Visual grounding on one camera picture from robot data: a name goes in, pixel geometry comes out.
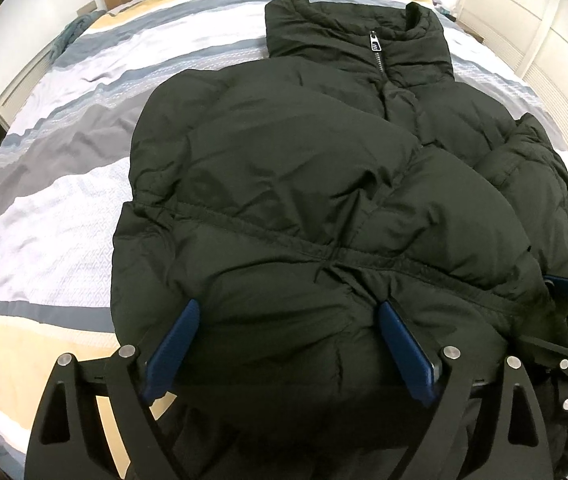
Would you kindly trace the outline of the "striped bed duvet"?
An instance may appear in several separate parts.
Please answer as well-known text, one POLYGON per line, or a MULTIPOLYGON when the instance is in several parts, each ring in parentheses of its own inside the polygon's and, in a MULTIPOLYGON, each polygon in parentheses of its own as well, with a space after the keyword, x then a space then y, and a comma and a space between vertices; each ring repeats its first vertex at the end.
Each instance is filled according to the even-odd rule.
MULTIPOLYGON (((36 412, 58 356, 108 358, 124 345, 111 314, 113 235, 132 198, 131 146, 160 84, 267 57, 273 0, 147 0, 105 12, 37 83, 0 144, 0 474, 26 479, 36 412)), ((560 127, 538 94, 459 19, 460 0, 311 0, 433 11, 456 81, 534 116, 568 171, 560 127)), ((538 399, 553 464, 568 479, 568 426, 552 373, 568 349, 523 336, 517 356, 538 399)), ((118 479, 139 479, 107 398, 97 399, 118 479)))

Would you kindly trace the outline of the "black puffer jacket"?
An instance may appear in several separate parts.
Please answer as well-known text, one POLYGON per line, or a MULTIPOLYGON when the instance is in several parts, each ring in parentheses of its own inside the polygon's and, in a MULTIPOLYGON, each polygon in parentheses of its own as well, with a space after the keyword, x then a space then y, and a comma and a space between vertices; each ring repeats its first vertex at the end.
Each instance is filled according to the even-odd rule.
POLYGON ((267 57, 151 93, 113 235, 124 344, 200 324, 161 426, 185 479, 385 479, 426 425, 396 304, 488 367, 568 349, 568 171, 534 116, 456 81, 433 11, 265 8, 267 57))

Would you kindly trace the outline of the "teal cloth beside bed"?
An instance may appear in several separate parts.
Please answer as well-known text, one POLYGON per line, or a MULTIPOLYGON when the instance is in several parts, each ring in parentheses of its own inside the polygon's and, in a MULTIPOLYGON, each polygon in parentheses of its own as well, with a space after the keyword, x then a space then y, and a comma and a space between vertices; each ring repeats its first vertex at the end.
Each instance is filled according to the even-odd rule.
POLYGON ((52 42, 48 51, 49 61, 55 62, 67 50, 70 44, 73 44, 78 37, 81 37, 104 14, 103 10, 94 10, 81 14, 70 22, 52 42))

